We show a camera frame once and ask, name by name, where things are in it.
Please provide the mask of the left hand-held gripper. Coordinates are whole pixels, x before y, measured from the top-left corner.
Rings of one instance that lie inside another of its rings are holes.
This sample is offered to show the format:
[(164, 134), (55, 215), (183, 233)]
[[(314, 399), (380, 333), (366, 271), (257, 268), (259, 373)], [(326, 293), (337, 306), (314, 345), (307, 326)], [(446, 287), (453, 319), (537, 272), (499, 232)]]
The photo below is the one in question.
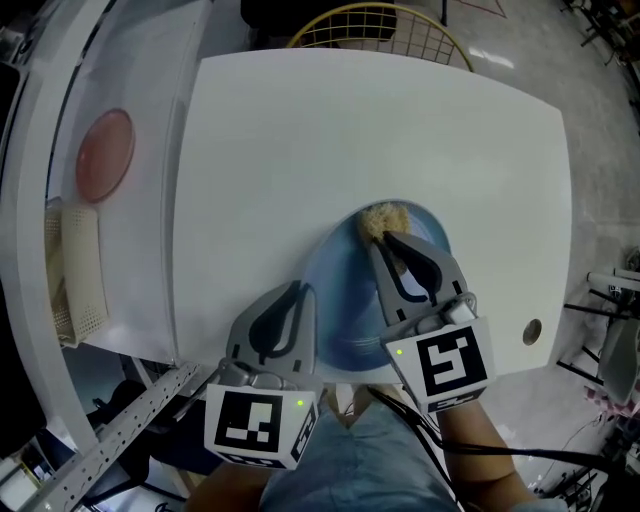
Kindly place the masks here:
[(232, 359), (220, 361), (206, 389), (207, 450), (233, 464), (297, 468), (323, 391), (318, 376), (297, 374), (314, 371), (316, 331), (315, 293), (300, 280), (264, 293), (235, 319), (227, 342)]

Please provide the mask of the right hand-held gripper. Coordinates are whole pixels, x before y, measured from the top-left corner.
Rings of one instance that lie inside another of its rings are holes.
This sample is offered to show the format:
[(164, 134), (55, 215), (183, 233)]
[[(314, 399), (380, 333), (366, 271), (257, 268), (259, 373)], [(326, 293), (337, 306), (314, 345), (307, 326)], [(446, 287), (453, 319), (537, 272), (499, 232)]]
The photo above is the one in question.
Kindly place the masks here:
[(423, 414), (478, 399), (495, 380), (494, 355), (457, 261), (416, 235), (387, 231), (384, 240), (369, 247), (383, 316), (394, 325), (381, 344), (406, 393)]

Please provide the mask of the blue big plate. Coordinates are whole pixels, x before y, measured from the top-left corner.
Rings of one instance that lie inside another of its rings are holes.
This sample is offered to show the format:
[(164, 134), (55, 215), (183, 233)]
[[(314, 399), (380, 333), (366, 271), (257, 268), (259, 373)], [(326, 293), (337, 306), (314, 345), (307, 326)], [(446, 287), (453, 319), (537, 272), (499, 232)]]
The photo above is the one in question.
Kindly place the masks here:
[(378, 335), (386, 322), (360, 235), (361, 212), (336, 223), (307, 260), (316, 297), (316, 372), (329, 382), (394, 383)]

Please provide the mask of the tan scrubbing sponge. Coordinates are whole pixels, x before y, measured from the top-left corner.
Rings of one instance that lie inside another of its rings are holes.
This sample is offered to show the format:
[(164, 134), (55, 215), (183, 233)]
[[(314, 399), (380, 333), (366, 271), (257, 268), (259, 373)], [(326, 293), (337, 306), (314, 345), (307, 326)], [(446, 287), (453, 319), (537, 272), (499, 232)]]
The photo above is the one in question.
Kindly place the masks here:
[(376, 203), (359, 211), (356, 221), (366, 251), (374, 242), (385, 246), (384, 233), (387, 231), (411, 233), (409, 211), (404, 203)]

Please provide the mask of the pink plate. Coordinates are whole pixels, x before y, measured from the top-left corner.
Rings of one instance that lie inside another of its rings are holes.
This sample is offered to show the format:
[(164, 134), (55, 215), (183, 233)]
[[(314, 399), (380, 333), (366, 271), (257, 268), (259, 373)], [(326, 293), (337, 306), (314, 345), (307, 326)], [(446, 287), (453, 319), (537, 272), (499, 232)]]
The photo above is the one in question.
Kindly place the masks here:
[(130, 115), (115, 108), (99, 116), (86, 132), (77, 153), (75, 182), (88, 203), (108, 198), (126, 175), (135, 149)]

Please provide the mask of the person's right forearm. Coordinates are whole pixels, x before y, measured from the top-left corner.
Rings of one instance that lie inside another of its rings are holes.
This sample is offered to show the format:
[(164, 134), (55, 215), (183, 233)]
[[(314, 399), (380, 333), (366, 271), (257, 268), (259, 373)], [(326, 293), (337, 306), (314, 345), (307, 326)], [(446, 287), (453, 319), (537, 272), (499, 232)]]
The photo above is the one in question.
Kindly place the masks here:
[[(437, 414), (442, 439), (454, 443), (504, 448), (504, 440), (473, 401)], [(527, 489), (509, 455), (447, 453), (445, 461), (456, 491), (483, 512), (509, 512), (537, 497)]]

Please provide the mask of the person's left forearm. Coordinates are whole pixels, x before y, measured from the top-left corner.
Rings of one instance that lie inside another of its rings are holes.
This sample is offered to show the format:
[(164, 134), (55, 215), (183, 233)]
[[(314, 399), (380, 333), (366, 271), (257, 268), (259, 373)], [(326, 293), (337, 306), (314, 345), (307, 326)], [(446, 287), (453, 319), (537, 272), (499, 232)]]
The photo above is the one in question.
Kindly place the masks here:
[(191, 493), (184, 512), (259, 512), (260, 500), (273, 471), (223, 463)]

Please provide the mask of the person's light blue shirt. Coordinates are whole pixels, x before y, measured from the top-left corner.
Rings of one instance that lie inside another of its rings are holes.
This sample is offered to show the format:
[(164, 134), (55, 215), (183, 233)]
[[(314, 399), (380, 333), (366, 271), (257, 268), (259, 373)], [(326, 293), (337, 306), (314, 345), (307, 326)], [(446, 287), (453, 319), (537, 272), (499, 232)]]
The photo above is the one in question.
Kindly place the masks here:
[(349, 427), (333, 390), (296, 469), (270, 477), (260, 512), (461, 512), (413, 431), (374, 400)]

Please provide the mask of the white metal shelf rack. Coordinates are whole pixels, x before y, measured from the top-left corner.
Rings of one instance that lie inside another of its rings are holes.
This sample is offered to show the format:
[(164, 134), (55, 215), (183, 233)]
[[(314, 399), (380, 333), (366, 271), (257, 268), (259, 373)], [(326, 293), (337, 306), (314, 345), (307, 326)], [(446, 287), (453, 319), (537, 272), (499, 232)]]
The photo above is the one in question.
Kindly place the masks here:
[(47, 0), (23, 66), (0, 167), (0, 281), (28, 380), (71, 459), (21, 512), (69, 512), (194, 376), (177, 349), (167, 376), (108, 425), (92, 428), (58, 342), (46, 274), (45, 208), (56, 131), (72, 76), (115, 0)]

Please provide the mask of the cream perforated basket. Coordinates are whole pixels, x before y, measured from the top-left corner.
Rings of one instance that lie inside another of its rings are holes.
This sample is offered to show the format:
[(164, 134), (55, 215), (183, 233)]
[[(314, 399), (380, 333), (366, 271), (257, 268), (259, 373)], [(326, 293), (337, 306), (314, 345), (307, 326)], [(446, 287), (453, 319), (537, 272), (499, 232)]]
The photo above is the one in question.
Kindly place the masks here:
[(44, 243), (49, 301), (58, 342), (75, 348), (109, 319), (97, 212), (56, 197), (45, 208)]

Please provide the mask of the grey chair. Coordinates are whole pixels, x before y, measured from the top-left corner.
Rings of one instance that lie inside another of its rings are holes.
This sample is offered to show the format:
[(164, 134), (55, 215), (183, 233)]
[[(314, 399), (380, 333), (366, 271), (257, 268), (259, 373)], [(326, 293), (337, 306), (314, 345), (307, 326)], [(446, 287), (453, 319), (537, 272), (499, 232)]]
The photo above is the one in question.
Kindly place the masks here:
[(611, 311), (566, 303), (564, 308), (608, 320), (599, 354), (582, 351), (597, 363), (591, 375), (573, 364), (557, 364), (598, 385), (612, 405), (640, 403), (640, 272), (615, 269), (610, 274), (589, 272), (589, 293), (613, 307)]

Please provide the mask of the white side table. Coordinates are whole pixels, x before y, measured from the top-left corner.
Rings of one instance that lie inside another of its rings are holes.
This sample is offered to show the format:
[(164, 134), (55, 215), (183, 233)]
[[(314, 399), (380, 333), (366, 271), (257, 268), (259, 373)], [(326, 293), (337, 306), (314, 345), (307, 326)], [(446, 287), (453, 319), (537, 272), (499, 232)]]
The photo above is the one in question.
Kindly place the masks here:
[(96, 347), (172, 363), (177, 356), (171, 244), (179, 153), (210, 0), (115, 0), (72, 76), (49, 167), (47, 197), (76, 203), (81, 141), (120, 108), (135, 146), (115, 191), (98, 203), (109, 313)]

